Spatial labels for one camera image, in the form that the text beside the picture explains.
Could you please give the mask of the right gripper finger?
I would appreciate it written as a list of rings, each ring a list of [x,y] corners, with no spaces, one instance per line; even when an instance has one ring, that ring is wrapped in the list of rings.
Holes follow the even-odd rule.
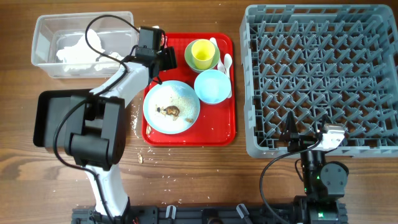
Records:
[[[298,139],[299,133],[294,120],[293,112],[289,111],[285,120],[284,130],[281,132],[280,139]]]
[[[321,118],[321,128],[324,128],[326,124],[331,124],[330,117],[327,114],[324,114]]]

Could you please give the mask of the green bowl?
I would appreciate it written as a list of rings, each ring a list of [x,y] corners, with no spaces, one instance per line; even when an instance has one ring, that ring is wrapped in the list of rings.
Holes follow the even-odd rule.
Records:
[[[186,61],[187,65],[188,65],[194,72],[201,73],[201,72],[203,72],[203,70],[198,69],[198,68],[196,67],[196,65],[194,64],[194,61],[193,61],[194,57],[193,57],[193,55],[192,55],[192,47],[193,47],[193,45],[194,45],[194,43],[195,43],[196,41],[198,41],[198,39],[197,39],[197,40],[194,40],[194,41],[192,41],[192,42],[190,42],[190,43],[187,45],[187,47],[186,47],[186,49],[185,49],[184,57],[185,57],[185,61]],[[210,70],[210,69],[214,69],[214,66],[215,66],[215,65],[216,65],[216,60],[215,60],[215,55],[214,55],[213,60],[212,60],[212,62],[211,62],[211,65],[210,65],[210,67],[209,67],[208,69],[209,69],[209,70]]]

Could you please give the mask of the yellow cup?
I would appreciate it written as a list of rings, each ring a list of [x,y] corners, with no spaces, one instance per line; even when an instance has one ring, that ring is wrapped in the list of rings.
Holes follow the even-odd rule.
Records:
[[[206,70],[210,67],[215,55],[215,46],[210,40],[198,39],[192,45],[193,63],[197,69]]]

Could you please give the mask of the small white napkin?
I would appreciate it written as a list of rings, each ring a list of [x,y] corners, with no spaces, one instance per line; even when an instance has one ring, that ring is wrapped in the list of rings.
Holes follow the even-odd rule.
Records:
[[[115,58],[116,60],[121,61],[124,57],[121,56],[119,53],[117,52],[112,52],[111,54],[109,54],[110,57]],[[96,64],[94,66],[96,71],[102,71],[102,70],[106,70],[106,69],[118,69],[119,68],[119,62],[114,61],[113,59],[104,57],[104,56],[100,56],[97,60],[98,64]]]

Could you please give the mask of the light blue bowl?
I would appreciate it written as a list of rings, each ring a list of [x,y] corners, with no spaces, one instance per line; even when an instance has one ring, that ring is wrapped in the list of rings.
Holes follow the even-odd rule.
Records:
[[[216,105],[228,98],[232,91],[230,79],[219,70],[205,70],[194,81],[194,90],[199,99]]]

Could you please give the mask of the large white napkin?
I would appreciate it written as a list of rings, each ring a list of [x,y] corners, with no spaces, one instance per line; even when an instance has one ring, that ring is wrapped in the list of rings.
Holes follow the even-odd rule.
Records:
[[[105,52],[105,49],[103,49],[101,46],[101,40],[97,33],[90,29],[87,34],[90,45],[101,53]],[[86,44],[85,35],[83,35],[77,44],[58,50],[56,56],[63,63],[73,64],[64,66],[64,72],[75,72],[91,68],[91,64],[83,65],[83,63],[96,62],[96,59],[100,56],[100,54],[95,53],[88,47]],[[107,66],[104,67],[104,65],[95,65],[94,68],[96,71],[100,71],[104,68],[107,68]]]

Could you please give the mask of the red snack wrapper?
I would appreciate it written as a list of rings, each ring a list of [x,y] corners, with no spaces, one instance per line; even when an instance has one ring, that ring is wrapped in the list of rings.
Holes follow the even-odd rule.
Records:
[[[163,46],[163,48],[167,47],[167,40],[168,40],[168,37],[166,35],[163,35],[162,36],[162,46]]]

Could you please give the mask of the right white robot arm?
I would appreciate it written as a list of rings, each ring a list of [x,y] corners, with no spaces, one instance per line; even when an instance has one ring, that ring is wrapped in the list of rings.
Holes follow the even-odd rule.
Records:
[[[345,138],[345,129],[330,124],[324,117],[322,128],[315,135],[299,134],[293,112],[288,112],[285,128],[279,139],[288,143],[288,153],[299,154],[305,195],[293,202],[292,223],[343,223],[338,199],[344,197],[349,169],[341,162],[326,161],[326,154],[335,150]]]

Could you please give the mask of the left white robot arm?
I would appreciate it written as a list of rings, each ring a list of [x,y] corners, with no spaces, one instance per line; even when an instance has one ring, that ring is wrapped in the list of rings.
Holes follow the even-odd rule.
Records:
[[[64,149],[75,161],[72,168],[89,177],[96,198],[89,216],[93,223],[130,219],[118,165],[126,144],[125,108],[152,82],[162,82],[161,71],[177,66],[174,48],[165,45],[165,31],[155,27],[141,27],[138,44],[119,64],[119,70],[88,96],[71,96],[70,109],[53,137],[57,152],[60,130],[65,129]]]

